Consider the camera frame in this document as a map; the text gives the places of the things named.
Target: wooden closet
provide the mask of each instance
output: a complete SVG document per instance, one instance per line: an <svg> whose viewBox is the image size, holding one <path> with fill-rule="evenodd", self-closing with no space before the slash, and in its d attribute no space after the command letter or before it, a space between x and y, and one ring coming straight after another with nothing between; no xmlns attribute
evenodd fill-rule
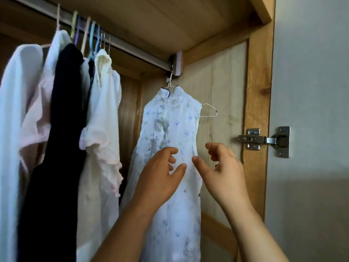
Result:
<svg viewBox="0 0 349 262"><path fill-rule="evenodd" d="M59 3L70 13L77 10L85 19L91 16L107 33L163 61L182 52L181 75L172 85L180 85L200 103L209 103L218 111L217 117L199 121L198 155L212 165L206 142L231 147L243 162L250 199L264 219L267 147L259 152L245 150L236 138L246 128L260 128L261 134L268 136L275 0L47 1ZM0 10L2 75L18 45L50 43L56 23L14 0L0 0ZM69 26L62 27L70 31ZM121 76L120 159L126 176L143 107L167 86L169 72L113 47L110 56L113 69ZM201 115L212 112L204 106ZM229 223L204 186L201 209L201 260L241 260Z"/></svg>

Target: white door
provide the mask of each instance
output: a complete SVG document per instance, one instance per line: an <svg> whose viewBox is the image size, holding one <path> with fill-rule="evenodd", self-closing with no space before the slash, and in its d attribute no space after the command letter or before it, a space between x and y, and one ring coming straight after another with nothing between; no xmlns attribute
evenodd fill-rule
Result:
<svg viewBox="0 0 349 262"><path fill-rule="evenodd" d="M349 261L349 0L276 0L265 223L290 261Z"/></svg>

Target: metal clothes rail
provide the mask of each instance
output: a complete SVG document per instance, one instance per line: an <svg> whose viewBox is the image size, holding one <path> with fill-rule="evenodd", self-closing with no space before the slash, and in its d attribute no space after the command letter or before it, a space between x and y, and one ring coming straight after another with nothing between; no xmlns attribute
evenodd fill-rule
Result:
<svg viewBox="0 0 349 262"><path fill-rule="evenodd" d="M42 14L45 14L48 17L57 19L57 6L54 4L51 4L45 0L15 0L25 6L28 6ZM72 19L73 15L71 13L68 13L66 11L61 10L59 21L71 26L72 25ZM85 29L86 26L86 20L81 20L81 29ZM154 55L151 55L150 53L137 48L136 46L114 36L110 35L110 45L112 47L115 47L121 51L124 51L134 57L137 57L138 59L141 59L143 61L146 61L156 67L159 67L162 70L166 71L172 71L172 64L170 62L164 61L158 57L155 57Z"/></svg>

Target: person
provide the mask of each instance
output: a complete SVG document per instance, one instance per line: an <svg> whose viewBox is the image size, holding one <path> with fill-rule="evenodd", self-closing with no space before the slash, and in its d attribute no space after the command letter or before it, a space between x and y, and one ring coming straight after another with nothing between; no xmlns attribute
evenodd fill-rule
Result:
<svg viewBox="0 0 349 262"><path fill-rule="evenodd" d="M198 156L192 161L212 197L223 209L240 247L243 261L286 262L287 257L275 242L248 197L242 164L223 144L206 144L214 162L211 169ZM157 152L144 167L132 200L99 247L91 262L138 262L147 227L156 211L174 194L181 182L186 164L173 170L172 154L177 148Z"/></svg>

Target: door hinge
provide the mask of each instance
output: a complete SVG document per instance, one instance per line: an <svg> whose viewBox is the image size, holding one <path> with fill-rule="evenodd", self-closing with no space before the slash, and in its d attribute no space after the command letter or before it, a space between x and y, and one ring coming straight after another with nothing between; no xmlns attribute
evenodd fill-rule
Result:
<svg viewBox="0 0 349 262"><path fill-rule="evenodd" d="M261 145L270 144L276 150L276 155L282 158L290 157L290 132L289 126L278 127L277 132L271 137L260 136L259 128L248 128L246 135L239 135L239 141L246 143L247 150L260 150Z"/></svg>

